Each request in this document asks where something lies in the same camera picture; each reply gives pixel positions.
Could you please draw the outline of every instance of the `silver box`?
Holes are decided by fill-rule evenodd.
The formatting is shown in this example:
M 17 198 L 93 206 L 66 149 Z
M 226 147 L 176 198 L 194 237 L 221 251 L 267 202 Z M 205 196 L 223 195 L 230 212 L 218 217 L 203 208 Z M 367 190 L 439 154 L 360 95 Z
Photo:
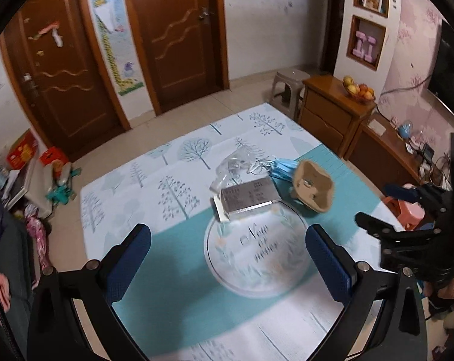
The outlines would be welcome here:
M 228 218 L 236 220 L 282 199 L 272 178 L 264 177 L 221 189 L 220 200 Z

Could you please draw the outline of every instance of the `screw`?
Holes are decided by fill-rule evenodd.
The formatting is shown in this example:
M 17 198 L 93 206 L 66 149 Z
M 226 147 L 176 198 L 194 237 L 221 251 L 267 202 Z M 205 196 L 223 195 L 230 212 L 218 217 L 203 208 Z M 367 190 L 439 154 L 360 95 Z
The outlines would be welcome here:
M 409 267 L 404 267 L 404 269 L 402 269 L 402 272 L 406 277 L 412 277 L 414 275 L 414 273 Z
M 85 265 L 88 270 L 95 270 L 98 266 L 100 266 L 100 262 L 96 259 L 89 260 Z
M 363 271 L 363 272 L 369 271 L 369 269 L 370 269 L 369 264 L 367 262 L 364 262 L 363 260 L 361 260 L 360 262 L 357 262 L 357 267 L 360 271 Z
M 53 274 L 53 267 L 48 266 L 43 269 L 43 275 L 52 275 Z

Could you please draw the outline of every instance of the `television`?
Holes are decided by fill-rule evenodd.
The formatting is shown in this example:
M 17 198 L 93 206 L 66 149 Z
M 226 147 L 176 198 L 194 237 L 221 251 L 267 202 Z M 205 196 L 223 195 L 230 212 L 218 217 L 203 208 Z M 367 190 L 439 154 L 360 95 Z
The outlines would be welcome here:
M 454 114 L 454 30 L 444 20 L 439 51 L 427 89 Z

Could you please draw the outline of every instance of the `blue face mask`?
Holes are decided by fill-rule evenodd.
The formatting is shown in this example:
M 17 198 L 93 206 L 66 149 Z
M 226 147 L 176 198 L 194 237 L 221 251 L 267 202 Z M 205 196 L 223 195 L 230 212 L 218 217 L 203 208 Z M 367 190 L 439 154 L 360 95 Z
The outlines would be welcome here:
M 270 176 L 292 182 L 294 172 L 298 167 L 298 162 L 289 159 L 276 159 L 270 170 Z

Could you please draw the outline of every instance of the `pink floral wallpaper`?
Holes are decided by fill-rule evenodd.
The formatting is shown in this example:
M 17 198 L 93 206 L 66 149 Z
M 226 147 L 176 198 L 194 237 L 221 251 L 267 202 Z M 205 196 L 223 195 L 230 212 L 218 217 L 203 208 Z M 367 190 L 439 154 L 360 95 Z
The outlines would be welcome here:
M 397 44 L 384 91 L 414 86 L 434 69 L 440 41 L 442 15 L 430 0 L 402 0 Z M 450 148 L 454 117 L 427 91 L 429 80 L 420 87 L 380 97 L 379 109 L 399 122 L 410 119 L 414 132 L 422 131 L 435 151 L 434 160 Z

